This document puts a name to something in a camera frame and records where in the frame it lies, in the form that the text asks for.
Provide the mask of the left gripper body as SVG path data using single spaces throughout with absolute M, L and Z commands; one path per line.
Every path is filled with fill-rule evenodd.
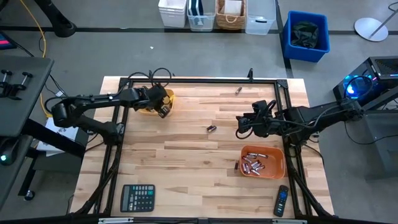
M 146 94 L 149 98 L 146 109 L 161 109 L 164 105 L 164 98 L 168 96 L 165 88 L 160 84 L 146 88 Z

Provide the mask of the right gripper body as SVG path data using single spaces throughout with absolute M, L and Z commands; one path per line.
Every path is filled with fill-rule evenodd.
M 242 116 L 236 116 L 238 128 L 235 136 L 239 137 L 249 131 L 246 137 L 254 133 L 257 137 L 268 137 L 270 134 L 278 132 L 279 125 L 273 124 L 276 119 L 272 116 L 272 109 L 276 105 L 276 100 L 269 103 L 266 100 L 257 101 L 252 104 L 253 112 L 244 113 Z

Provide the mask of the yellow plastic bin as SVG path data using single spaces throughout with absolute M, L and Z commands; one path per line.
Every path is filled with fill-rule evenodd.
M 169 115 L 172 114 L 172 110 L 174 108 L 174 100 L 175 100 L 175 93 L 173 90 L 166 88 L 165 89 L 167 92 L 167 97 L 163 99 L 163 103 L 165 106 L 168 106 L 170 109 Z M 147 109 L 139 109 L 138 112 L 144 115 L 149 115 L 149 116 L 158 116 L 158 112 L 155 110 L 147 110 Z

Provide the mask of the orange plastic bin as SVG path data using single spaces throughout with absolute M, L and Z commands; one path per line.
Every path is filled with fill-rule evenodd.
M 264 154 L 269 157 L 255 157 L 248 156 L 248 153 L 256 153 L 256 154 Z M 244 174 L 242 164 L 248 164 L 250 170 L 253 169 L 251 164 L 246 162 L 243 157 L 247 157 L 250 161 L 256 162 L 259 161 L 261 163 L 260 166 L 265 166 L 264 169 L 259 170 L 260 176 L 255 175 L 250 172 L 250 174 Z M 285 175 L 285 156 L 284 153 L 274 147 L 265 147 L 265 146 L 244 146 L 241 150 L 241 155 L 239 158 L 239 170 L 242 175 L 246 177 L 258 177 L 263 179 L 281 179 Z

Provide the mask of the black remote control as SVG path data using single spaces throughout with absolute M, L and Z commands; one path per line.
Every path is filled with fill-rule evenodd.
M 275 205 L 274 205 L 275 216 L 277 217 L 283 216 L 288 194 L 289 194 L 289 188 L 285 185 L 281 185 L 279 187 L 279 191 L 277 193 L 277 198 L 275 200 Z

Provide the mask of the blue plastic tub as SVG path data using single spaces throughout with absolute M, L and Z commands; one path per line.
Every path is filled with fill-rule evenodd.
M 318 35 L 314 48 L 292 43 L 294 26 L 299 22 L 311 22 L 317 26 Z M 283 29 L 282 49 L 285 58 L 317 63 L 330 51 L 327 16 L 312 12 L 289 11 Z

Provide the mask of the white plastic storage bin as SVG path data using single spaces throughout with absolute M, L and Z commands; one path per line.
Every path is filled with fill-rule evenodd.
M 185 27 L 187 0 L 159 0 L 158 8 L 164 26 Z

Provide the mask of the small clear plastic bin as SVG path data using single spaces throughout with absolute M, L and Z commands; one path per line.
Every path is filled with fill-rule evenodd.
M 190 16 L 187 9 L 187 17 L 191 31 L 210 32 L 213 30 L 216 15 L 216 0 L 201 0 L 203 4 L 203 16 Z

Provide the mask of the white printed paper sheet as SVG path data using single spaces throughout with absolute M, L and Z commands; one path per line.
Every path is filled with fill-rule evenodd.
M 72 141 L 74 141 L 76 139 L 76 136 L 78 133 L 78 128 L 73 128 L 73 127 L 61 128 L 61 127 L 54 125 L 53 118 L 47 119 L 45 127 L 55 133 L 58 133 L 58 134 L 61 134 L 62 136 L 67 137 L 68 139 L 70 139 Z M 45 155 L 47 157 L 63 153 L 62 150 L 60 150 L 56 147 L 53 147 L 47 143 L 44 143 L 42 141 L 39 141 L 39 143 L 36 147 L 36 150 L 45 152 Z

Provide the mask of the navy blue folder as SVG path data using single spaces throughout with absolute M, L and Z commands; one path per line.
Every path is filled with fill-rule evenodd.
M 203 16 L 203 4 L 201 0 L 188 0 L 188 14 L 190 16 Z

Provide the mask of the black plastic bag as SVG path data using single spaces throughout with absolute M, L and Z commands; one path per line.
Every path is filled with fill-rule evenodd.
M 318 44 L 319 28 L 309 21 L 300 21 L 292 26 L 291 44 L 314 49 Z

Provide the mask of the wicker basket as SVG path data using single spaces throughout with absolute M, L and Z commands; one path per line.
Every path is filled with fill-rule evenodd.
M 239 16 L 227 15 L 221 12 L 226 0 L 216 0 L 216 23 L 218 27 L 224 30 L 244 29 L 246 23 L 246 0 L 242 1 Z

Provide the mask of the black desk calculator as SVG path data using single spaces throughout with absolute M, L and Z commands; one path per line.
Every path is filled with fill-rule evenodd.
M 120 212 L 152 212 L 155 206 L 155 185 L 124 185 L 121 193 Z

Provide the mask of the large clear plastic bin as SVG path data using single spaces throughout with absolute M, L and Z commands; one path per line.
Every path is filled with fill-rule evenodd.
M 276 20 L 275 0 L 246 1 L 245 33 L 267 35 Z

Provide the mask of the white blank card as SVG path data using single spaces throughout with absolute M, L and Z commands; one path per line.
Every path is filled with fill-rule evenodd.
M 242 7 L 242 0 L 225 0 L 223 12 L 230 16 L 240 16 Z

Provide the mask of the dark grey side stand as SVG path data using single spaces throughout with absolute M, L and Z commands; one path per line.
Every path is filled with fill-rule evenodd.
M 398 108 L 381 109 L 398 98 L 398 86 L 383 93 L 363 106 L 365 123 L 371 135 L 370 146 L 377 152 L 380 167 L 365 177 L 367 181 L 377 181 L 398 177 Z

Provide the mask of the black stand leg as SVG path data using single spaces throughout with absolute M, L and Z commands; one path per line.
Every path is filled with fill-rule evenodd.
M 52 0 L 34 0 L 50 21 L 57 37 L 67 38 L 76 32 L 76 25 L 67 19 Z

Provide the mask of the grey desk top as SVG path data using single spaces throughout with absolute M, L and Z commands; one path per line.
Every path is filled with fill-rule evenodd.
M 13 73 L 11 77 L 7 78 L 11 84 L 22 83 L 23 72 L 33 74 L 33 77 L 26 81 L 27 89 L 19 91 L 17 94 L 21 100 L 0 98 L 0 124 L 11 124 L 15 128 L 25 124 L 48 79 L 53 64 L 54 60 L 50 58 L 0 55 L 0 82 L 4 77 L 1 70 L 10 70 Z

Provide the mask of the black computer tower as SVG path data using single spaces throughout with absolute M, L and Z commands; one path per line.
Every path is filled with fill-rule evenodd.
M 361 106 L 398 86 L 398 56 L 369 57 L 333 88 L 336 100 L 350 98 Z

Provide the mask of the black device with green light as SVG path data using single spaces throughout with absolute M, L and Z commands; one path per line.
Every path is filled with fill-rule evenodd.
M 19 139 L 2 138 L 0 140 L 0 164 L 10 166 L 17 157 Z

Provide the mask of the grey stand pole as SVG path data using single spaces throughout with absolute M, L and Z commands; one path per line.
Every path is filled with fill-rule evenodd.
M 396 9 L 381 25 L 377 27 L 377 29 L 369 36 L 373 37 L 380 29 L 382 29 L 396 14 L 398 13 L 398 9 Z

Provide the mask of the dark screen with pink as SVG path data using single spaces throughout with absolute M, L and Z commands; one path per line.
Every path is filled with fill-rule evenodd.
M 0 50 L 16 49 L 17 46 L 3 32 L 0 31 Z

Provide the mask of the silver metal bracket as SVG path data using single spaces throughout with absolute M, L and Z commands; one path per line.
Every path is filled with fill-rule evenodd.
M 272 224 L 308 224 L 306 220 L 298 219 L 272 219 Z
M 129 224 L 134 223 L 133 217 L 100 218 L 98 224 Z

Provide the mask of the black desk leg frame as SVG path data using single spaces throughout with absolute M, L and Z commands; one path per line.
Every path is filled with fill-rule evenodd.
M 0 164 L 0 210 L 8 198 L 9 192 L 24 162 L 24 158 L 29 155 L 29 150 L 31 149 L 30 143 L 33 138 L 80 158 L 85 153 L 85 146 L 53 132 L 31 119 L 28 119 L 19 128 L 15 128 L 11 124 L 0 124 L 0 140 L 2 138 L 18 138 L 19 145 L 14 163 L 10 166 Z

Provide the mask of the round grey base plate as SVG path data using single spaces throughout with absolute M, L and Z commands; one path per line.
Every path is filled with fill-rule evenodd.
M 389 35 L 387 27 L 371 17 L 358 19 L 354 23 L 354 29 L 362 38 L 372 42 L 381 42 Z

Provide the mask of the black desk clamp mount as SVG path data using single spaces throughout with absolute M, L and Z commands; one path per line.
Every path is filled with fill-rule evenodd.
M 23 72 L 24 79 L 22 83 L 19 84 L 11 84 L 8 82 L 7 78 L 11 77 L 13 73 L 10 70 L 1 70 L 1 73 L 4 75 L 2 81 L 0 82 L 0 88 L 2 88 L 2 92 L 0 92 L 0 98 L 10 98 L 12 100 L 21 100 L 20 97 L 17 96 L 19 91 L 24 91 L 27 89 L 26 81 L 28 78 L 32 78 L 33 74 L 28 72 Z

